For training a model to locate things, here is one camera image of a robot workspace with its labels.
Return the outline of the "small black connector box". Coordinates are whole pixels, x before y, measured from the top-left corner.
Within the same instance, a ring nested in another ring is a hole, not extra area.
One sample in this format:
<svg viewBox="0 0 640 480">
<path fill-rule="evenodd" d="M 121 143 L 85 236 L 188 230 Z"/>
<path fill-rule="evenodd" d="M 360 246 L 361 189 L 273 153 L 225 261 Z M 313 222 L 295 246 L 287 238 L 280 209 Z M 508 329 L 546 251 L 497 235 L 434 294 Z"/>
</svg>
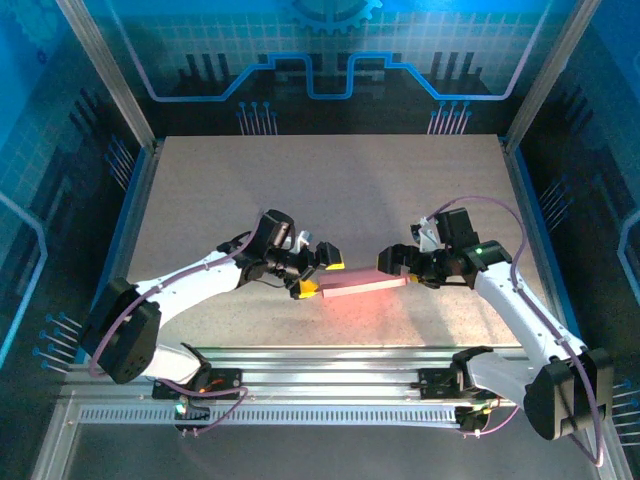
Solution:
<svg viewBox="0 0 640 480">
<path fill-rule="evenodd" d="M 175 428 L 183 436 L 189 432 L 196 434 L 203 427 L 203 422 L 209 419 L 210 410 L 196 406 L 187 397 L 182 397 L 174 406 Z"/>
<path fill-rule="evenodd" d="M 475 434 L 487 427 L 490 413 L 491 409 L 485 407 L 456 407 L 455 421 L 461 432 Z"/>
</svg>

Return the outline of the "grey framed panel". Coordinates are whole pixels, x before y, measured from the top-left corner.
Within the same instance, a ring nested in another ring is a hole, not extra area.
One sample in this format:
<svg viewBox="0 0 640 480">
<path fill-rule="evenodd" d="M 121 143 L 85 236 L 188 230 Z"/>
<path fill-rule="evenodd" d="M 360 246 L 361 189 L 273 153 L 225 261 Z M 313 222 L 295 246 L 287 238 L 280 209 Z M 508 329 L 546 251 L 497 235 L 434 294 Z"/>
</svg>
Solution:
<svg viewBox="0 0 640 480">
<path fill-rule="evenodd" d="M 54 415 L 19 480 L 640 480 L 640 447 L 608 428 L 605 465 L 569 440 L 547 442 L 517 415 L 480 438 L 395 426 L 219 426 L 183 438 L 165 425 L 82 425 Z"/>
</svg>

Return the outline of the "aluminium rail beam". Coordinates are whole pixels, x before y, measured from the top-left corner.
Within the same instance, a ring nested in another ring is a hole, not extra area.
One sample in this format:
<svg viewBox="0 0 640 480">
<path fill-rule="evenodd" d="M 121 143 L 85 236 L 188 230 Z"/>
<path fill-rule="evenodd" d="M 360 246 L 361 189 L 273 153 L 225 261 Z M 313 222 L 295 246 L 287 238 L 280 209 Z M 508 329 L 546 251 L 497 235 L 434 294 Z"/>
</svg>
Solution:
<svg viewBox="0 0 640 480">
<path fill-rule="evenodd" d="M 249 403 L 257 404 L 403 404 L 420 402 L 417 381 L 422 368 L 447 368 L 466 347 L 251 347 L 201 348 L 214 367 L 242 370 Z M 494 347 L 500 372 L 533 381 L 540 369 L 521 347 Z M 77 401 L 150 401 L 152 383 L 139 377 L 117 385 L 109 377 L 90 377 L 86 365 L 74 365 L 62 382 L 60 397 Z"/>
</svg>

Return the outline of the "blue-edged table side rail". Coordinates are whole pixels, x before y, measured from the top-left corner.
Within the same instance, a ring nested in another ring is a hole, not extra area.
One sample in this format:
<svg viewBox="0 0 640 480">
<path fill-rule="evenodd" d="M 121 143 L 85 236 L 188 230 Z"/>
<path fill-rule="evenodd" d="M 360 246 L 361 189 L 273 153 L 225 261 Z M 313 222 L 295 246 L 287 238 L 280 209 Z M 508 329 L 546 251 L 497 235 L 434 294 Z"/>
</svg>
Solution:
<svg viewBox="0 0 640 480">
<path fill-rule="evenodd" d="M 158 143 L 151 150 L 142 148 L 138 154 L 90 309 L 96 306 L 108 282 L 128 271 L 160 151 Z"/>
<path fill-rule="evenodd" d="M 564 279 L 559 268 L 550 234 L 542 214 L 526 162 L 519 148 L 513 153 L 507 151 L 507 139 L 499 136 L 504 160 L 509 172 L 534 262 L 540 277 L 549 310 L 571 334 L 582 340 L 582 332 L 569 298 Z"/>
</svg>

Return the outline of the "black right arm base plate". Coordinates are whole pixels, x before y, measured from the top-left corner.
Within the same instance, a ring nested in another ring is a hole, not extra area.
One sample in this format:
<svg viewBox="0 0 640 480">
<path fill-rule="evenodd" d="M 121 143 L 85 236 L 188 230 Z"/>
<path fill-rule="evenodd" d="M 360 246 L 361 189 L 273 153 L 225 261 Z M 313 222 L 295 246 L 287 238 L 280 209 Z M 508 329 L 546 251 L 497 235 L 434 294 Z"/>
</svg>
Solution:
<svg viewBox="0 0 640 480">
<path fill-rule="evenodd" d="M 497 400 L 499 396 L 472 383 L 468 374 L 456 368 L 424 368 L 417 371 L 411 389 L 422 400 Z"/>
</svg>

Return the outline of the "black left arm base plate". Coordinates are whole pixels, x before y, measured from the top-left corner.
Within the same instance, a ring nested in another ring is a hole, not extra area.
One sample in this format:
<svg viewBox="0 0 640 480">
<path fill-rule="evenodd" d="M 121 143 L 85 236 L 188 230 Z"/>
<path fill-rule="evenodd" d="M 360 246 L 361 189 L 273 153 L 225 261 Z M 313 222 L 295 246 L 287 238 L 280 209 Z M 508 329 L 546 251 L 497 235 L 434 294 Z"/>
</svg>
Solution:
<svg viewBox="0 0 640 480">
<path fill-rule="evenodd" d="M 237 368 L 213 368 L 207 373 L 198 373 L 186 384 L 179 387 L 189 391 L 189 394 L 177 391 L 163 382 L 155 380 L 152 389 L 154 400 L 178 400 L 181 396 L 189 399 L 198 399 L 194 392 L 199 394 L 219 392 L 239 388 L 242 384 L 242 370 Z"/>
</svg>

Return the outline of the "aluminium corner post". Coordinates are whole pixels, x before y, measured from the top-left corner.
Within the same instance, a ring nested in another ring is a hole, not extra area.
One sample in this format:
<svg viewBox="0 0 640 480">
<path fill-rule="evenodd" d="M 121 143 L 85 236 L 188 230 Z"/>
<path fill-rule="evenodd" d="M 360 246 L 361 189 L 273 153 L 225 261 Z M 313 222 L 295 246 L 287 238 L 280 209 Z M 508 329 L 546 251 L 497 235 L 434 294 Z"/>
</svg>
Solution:
<svg viewBox="0 0 640 480">
<path fill-rule="evenodd" d="M 83 0 L 55 0 L 139 145 L 153 153 L 156 137 Z"/>
<path fill-rule="evenodd" d="M 571 14 L 556 38 L 553 48 L 547 55 L 538 75 L 529 89 L 523 103 L 517 111 L 508 129 L 504 151 L 507 155 L 515 153 L 539 113 L 554 84 L 590 24 L 602 0 L 576 0 Z"/>
</svg>

